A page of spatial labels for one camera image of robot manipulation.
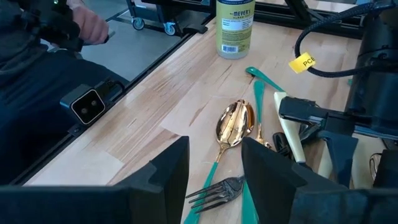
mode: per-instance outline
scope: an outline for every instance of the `wooden table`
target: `wooden table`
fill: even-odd
[[[200,189],[218,153],[215,126],[221,112],[240,98],[255,105],[253,77],[244,71],[248,66],[268,74],[291,95],[315,100],[325,108],[344,108],[348,78],[320,78],[308,72],[297,75],[289,68],[301,30],[255,22],[249,55],[225,60],[216,52],[215,21],[208,28],[179,48],[27,184],[115,184],[180,136],[189,136],[187,192]],[[316,58],[317,68],[339,71],[354,67],[359,46],[359,40],[313,33],[303,41],[302,52]],[[262,114],[263,133],[269,142],[273,133],[282,131],[273,93],[267,86]],[[309,165],[316,169],[320,153],[309,153]],[[213,182],[242,173],[241,148],[237,146],[221,158]],[[185,204],[182,220],[187,213]],[[240,223],[240,216],[241,197],[206,212],[201,223]]]

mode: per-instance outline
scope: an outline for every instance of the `bottle label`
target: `bottle label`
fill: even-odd
[[[217,0],[217,48],[225,53],[249,50],[255,0]]]

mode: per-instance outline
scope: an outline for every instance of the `fork tines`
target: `fork tines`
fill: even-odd
[[[195,213],[204,212],[235,199],[242,191],[243,182],[244,177],[230,177],[209,187],[198,190],[197,192],[186,196],[186,198],[199,195],[197,198],[189,201],[189,203],[195,202],[191,208],[209,205],[207,207],[199,208]]]

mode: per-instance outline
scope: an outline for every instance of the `black wire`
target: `black wire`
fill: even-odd
[[[113,83],[118,85],[120,87],[120,89],[122,89],[122,93],[121,94],[125,94],[126,87],[123,85],[123,83],[121,83],[121,81],[113,81]]]
[[[370,12],[377,12],[389,8],[395,7],[395,4],[393,1],[388,1],[387,3],[385,1],[379,1],[379,2],[370,2],[366,4],[361,4],[355,7],[352,7],[351,9],[345,10],[343,12],[337,13],[333,16],[325,17],[324,19],[315,22],[314,24],[310,25],[306,29],[303,30],[303,32],[300,34],[300,36],[297,38],[296,44],[294,46],[294,53],[296,58],[301,55],[300,53],[300,45],[301,42],[303,41],[304,37],[308,35],[310,32],[314,31],[315,29],[324,26],[325,24],[329,24],[335,21],[340,21],[344,18],[347,17],[353,17],[353,16],[358,16],[358,15],[363,15],[363,14],[368,14]],[[308,69],[309,72],[311,72],[314,75],[318,75],[320,77],[325,77],[325,78],[338,78],[338,77],[346,77],[350,75],[358,75],[361,73],[365,72],[370,72],[370,71],[386,71],[390,70],[392,68],[397,68],[398,64],[393,63],[389,65],[370,65],[370,66],[365,66],[361,68],[354,68],[354,69],[349,69],[345,71],[340,71],[340,72],[324,72],[321,70],[317,70],[316,68],[310,67]]]

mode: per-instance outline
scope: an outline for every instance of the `gold spoon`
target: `gold spoon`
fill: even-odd
[[[218,162],[223,153],[239,144],[247,133],[252,131],[254,126],[254,116],[248,111],[249,103],[246,100],[238,100],[229,105],[221,114],[216,126],[217,141],[220,144],[220,151],[216,161],[210,170],[203,188],[210,186],[211,180],[216,172]],[[204,199],[196,201],[195,205],[202,203]],[[190,210],[184,224],[196,224],[199,222],[200,213],[195,213],[203,207],[199,206]]]

